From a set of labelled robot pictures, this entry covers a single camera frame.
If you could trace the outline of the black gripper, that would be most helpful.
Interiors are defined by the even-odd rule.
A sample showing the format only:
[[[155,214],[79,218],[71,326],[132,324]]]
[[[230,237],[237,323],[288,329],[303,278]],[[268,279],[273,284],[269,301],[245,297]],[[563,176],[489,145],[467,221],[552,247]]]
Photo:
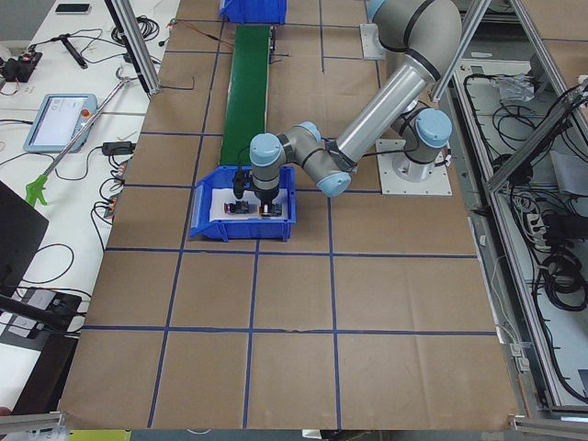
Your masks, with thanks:
[[[270,189],[257,188],[254,194],[260,200],[262,207],[271,207],[278,196],[278,187],[272,187]]]

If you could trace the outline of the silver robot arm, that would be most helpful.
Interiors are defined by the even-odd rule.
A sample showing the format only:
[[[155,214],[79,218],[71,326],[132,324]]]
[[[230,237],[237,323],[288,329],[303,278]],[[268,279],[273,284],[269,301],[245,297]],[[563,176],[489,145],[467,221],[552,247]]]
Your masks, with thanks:
[[[368,16],[378,28],[381,46],[401,55],[397,67],[333,141],[322,143],[318,128],[309,121],[283,133],[255,135],[249,148],[250,188],[261,203],[270,204],[277,197],[279,172],[285,164],[298,165],[327,197],[342,194],[367,149],[448,71],[462,32],[453,2],[372,1]]]

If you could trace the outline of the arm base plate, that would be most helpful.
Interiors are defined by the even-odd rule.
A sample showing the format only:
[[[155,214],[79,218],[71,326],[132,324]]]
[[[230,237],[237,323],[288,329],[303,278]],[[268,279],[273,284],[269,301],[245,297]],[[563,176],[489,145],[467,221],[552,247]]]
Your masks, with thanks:
[[[373,23],[363,23],[359,26],[363,59],[380,61],[386,58],[385,49],[379,42],[379,28]]]
[[[378,139],[378,168],[381,193],[384,196],[450,197],[452,189],[447,167],[436,166],[442,153],[430,164],[417,164],[404,153],[405,140]]]

